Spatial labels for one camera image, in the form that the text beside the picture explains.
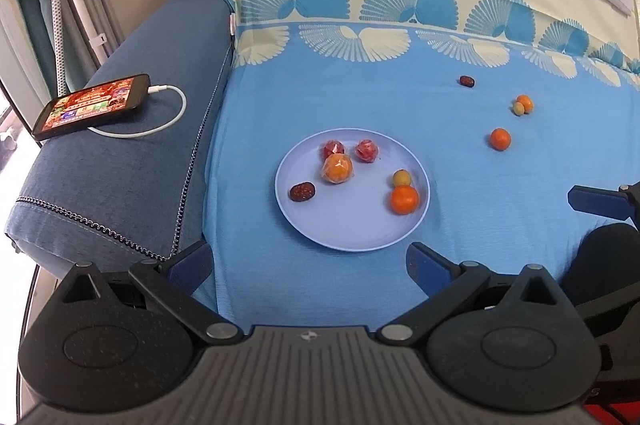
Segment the pink red fruit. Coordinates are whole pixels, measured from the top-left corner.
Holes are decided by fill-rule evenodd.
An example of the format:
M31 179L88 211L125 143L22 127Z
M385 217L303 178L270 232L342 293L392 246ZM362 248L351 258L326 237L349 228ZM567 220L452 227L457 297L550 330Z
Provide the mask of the pink red fruit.
M373 163L378 158L378 145L371 139L363 139L356 145L355 156L363 163Z

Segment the orange tangerine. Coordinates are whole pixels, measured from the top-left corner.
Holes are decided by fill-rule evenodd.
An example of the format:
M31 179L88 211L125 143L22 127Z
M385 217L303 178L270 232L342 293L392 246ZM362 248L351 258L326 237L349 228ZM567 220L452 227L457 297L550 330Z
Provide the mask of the orange tangerine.
M497 151L506 151L510 147L512 138L510 133L504 128L495 128L489 135L489 145Z
M333 185L348 182L352 177L352 159L345 153L330 154L321 168L321 177Z
M395 214L411 214L418 208L419 204L419 192L413 186L401 185L395 187L390 193L390 208Z

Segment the orange tangerine on plate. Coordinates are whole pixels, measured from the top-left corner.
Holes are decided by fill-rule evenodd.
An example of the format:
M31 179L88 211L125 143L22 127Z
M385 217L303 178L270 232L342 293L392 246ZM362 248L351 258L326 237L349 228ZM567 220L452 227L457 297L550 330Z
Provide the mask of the orange tangerine on plate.
M413 186L401 185L395 187L390 193L390 208L395 214L411 214L418 208L419 204L419 192Z

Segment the light blue round plate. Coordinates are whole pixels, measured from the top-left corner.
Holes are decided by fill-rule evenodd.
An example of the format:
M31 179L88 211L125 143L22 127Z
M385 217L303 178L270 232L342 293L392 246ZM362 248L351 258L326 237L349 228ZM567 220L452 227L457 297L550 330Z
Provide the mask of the light blue round plate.
M321 177L321 149L328 140L339 140L352 159L348 182L333 185ZM378 145L378 158L363 163L355 156L359 141ZM418 208L398 215L390 208L393 174L406 170L420 196ZM288 191L299 182L312 182L316 194L306 202L293 202ZM416 230L431 202L430 179L419 159L390 136L361 128L334 128L313 134L283 156L274 193L284 218L304 237L335 251L371 252L394 245Z

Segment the red clothing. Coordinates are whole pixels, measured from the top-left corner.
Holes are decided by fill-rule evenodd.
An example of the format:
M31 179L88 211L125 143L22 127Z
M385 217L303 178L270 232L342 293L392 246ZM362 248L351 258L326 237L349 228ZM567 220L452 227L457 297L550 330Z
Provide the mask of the red clothing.
M629 401L614 401L592 395L582 407L603 425L638 425L640 421L640 402L636 395Z

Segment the orange tangerine on sofa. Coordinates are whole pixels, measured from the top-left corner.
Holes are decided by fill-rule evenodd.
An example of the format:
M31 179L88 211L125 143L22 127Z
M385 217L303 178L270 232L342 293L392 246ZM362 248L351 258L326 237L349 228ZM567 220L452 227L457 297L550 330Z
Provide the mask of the orange tangerine on sofa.
M506 151L510 147L512 138L510 133L504 128L495 128L489 135L489 145L497 151Z

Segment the small orange kumquat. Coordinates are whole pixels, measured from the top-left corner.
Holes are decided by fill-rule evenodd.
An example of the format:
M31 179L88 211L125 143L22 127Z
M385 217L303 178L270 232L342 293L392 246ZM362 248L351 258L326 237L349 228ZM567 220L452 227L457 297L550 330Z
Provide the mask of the small orange kumquat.
M521 104L523 110L526 114L532 113L534 110L533 100L529 98L527 95L520 95L516 98L516 102Z

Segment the small yellow green fruit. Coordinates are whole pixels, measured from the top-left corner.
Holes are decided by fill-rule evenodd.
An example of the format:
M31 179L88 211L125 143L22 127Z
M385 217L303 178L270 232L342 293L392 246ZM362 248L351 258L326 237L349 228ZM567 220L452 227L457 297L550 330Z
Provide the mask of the small yellow green fruit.
M512 111L516 116L522 116L525 113L525 109L521 102L515 101L512 106Z

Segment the dark red date on plate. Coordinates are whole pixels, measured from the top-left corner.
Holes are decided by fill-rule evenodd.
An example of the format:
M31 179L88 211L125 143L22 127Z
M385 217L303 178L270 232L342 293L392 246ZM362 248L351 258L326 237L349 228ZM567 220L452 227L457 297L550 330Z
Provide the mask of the dark red date on plate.
M316 187L312 182L299 182L288 191L288 196L293 202L309 201L315 194Z

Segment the blue fan pattern sheet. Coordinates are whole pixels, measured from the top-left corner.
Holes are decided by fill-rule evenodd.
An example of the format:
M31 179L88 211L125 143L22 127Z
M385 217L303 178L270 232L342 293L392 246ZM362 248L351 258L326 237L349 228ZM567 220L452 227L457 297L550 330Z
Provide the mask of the blue fan pattern sheet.
M405 269L412 241L456 263L540 263L561 277L601 225L567 191L639 178L634 0L228 3L235 48L204 208L214 272L195 296L241 327L378 327L424 297ZM532 113L513 113L520 95ZM512 138L502 152L489 145L498 127ZM283 156L334 128L390 136L425 168L430 208L404 240L335 251L284 218Z

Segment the dark red date on sofa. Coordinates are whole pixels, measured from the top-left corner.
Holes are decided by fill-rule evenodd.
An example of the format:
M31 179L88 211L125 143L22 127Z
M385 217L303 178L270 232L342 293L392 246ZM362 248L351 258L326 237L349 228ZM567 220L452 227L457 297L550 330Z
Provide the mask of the dark red date on sofa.
M474 78L471 78L469 75L461 75L459 78L459 83L464 87L473 88L475 85Z

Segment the black smartphone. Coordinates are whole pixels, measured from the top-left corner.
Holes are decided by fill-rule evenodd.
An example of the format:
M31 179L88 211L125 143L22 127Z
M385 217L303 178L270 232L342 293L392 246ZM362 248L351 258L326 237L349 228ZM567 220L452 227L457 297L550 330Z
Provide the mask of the black smartphone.
M40 142L113 122L136 111L150 86L148 74L137 74L54 98L42 109L32 136Z

